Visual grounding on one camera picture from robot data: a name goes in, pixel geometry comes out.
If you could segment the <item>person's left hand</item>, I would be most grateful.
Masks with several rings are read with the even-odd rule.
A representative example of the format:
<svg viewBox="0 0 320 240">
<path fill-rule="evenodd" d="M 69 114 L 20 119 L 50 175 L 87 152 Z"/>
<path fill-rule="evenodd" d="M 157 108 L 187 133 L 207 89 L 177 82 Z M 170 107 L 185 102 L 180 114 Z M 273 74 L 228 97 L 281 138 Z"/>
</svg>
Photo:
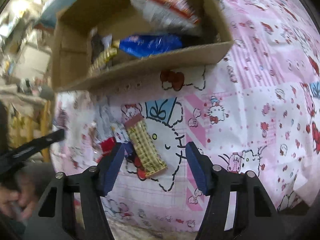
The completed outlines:
<svg viewBox="0 0 320 240">
<path fill-rule="evenodd" d="M 14 191 L 1 186 L 1 213 L 18 220 L 29 219 L 37 205 L 38 198 L 33 184 L 22 184 L 20 191 Z M 14 204 L 22 209 L 18 216 Z"/>
</svg>

